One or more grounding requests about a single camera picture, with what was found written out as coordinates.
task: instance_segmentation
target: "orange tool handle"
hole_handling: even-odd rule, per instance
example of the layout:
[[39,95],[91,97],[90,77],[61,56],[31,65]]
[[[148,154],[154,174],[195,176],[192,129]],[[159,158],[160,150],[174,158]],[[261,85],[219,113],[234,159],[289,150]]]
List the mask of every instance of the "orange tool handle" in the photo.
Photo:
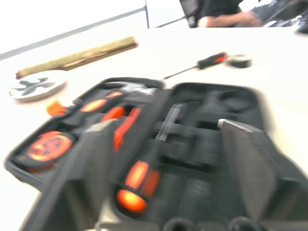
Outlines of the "orange tool handle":
[[141,113],[141,108],[133,108],[128,115],[127,119],[121,124],[121,126],[115,130],[115,143],[114,148],[116,151],[119,151],[120,146],[123,142],[123,137],[127,133],[127,131],[131,128],[131,126],[135,123],[136,119]]
[[163,141],[154,140],[147,153],[130,169],[125,187],[118,191],[117,200],[127,210],[142,213],[158,186],[160,172],[155,170]]
[[107,102],[108,99],[111,99],[116,96],[123,95],[121,92],[112,92],[109,95],[107,95],[104,99],[99,99],[99,100],[94,100],[92,102],[89,102],[88,104],[84,105],[80,111],[81,112],[93,112],[96,111],[97,109],[101,108],[104,106]]
[[205,69],[209,66],[214,66],[214,65],[217,65],[223,61],[226,60],[226,58],[228,57],[227,53],[226,52],[221,52],[221,53],[218,53],[218,54],[214,54],[206,59],[203,59],[203,60],[199,60],[197,62],[197,66],[199,69]]
[[124,107],[114,107],[101,119],[101,122],[109,120],[109,119],[118,119],[121,116],[125,115]]

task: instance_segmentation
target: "table surface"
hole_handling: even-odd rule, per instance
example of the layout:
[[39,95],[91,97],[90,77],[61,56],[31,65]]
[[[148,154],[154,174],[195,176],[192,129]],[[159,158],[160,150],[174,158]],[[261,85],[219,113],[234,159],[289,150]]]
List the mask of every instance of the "table surface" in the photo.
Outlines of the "table surface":
[[[59,55],[96,46],[116,38],[134,35],[139,47],[69,71],[67,87],[45,100],[17,103],[8,95],[16,70]],[[287,28],[213,28],[213,29],[149,29],[123,30],[106,35],[95,28],[53,44],[20,54],[0,62],[2,78],[0,96],[4,112],[5,142],[0,160],[50,116],[46,107],[54,100],[63,104],[110,77],[165,76],[195,65],[197,60],[214,53],[246,54],[253,59],[247,69],[232,69],[224,64],[203,71],[191,70],[166,80],[166,86],[182,82],[202,82],[246,86],[260,92],[270,129],[267,131],[277,148],[308,173],[305,142],[308,125],[308,93],[306,90],[307,38]],[[7,214],[4,228],[17,230],[39,192],[19,182],[4,168],[2,211]]]

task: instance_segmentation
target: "black electrical tape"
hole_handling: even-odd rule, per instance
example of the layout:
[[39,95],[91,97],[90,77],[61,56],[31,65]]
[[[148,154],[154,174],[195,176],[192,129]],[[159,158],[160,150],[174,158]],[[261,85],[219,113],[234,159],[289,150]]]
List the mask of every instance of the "black electrical tape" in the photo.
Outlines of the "black electrical tape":
[[231,55],[227,59],[227,64],[237,68],[247,68],[252,65],[252,60],[244,54]]

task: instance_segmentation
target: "black screwdriver handle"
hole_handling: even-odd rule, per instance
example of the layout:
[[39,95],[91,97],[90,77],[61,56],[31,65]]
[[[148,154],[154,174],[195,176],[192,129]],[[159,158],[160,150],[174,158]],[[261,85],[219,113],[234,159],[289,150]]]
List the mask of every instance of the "black screwdriver handle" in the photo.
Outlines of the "black screwdriver handle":
[[199,60],[197,62],[197,67],[199,69],[205,69],[209,66],[214,66],[214,65],[217,65],[223,61],[225,61],[227,58],[227,53],[226,52],[221,52],[221,53],[218,53],[218,54],[214,54],[206,59],[203,59],[203,60]]

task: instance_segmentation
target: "tape measure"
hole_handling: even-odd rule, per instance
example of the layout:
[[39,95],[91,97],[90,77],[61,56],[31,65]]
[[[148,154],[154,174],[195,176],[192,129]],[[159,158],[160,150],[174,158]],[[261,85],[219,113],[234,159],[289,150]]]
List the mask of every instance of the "tape measure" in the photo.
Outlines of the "tape measure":
[[46,132],[30,144],[27,150],[16,156],[13,162],[29,172],[51,169],[75,142],[76,138],[70,133]]

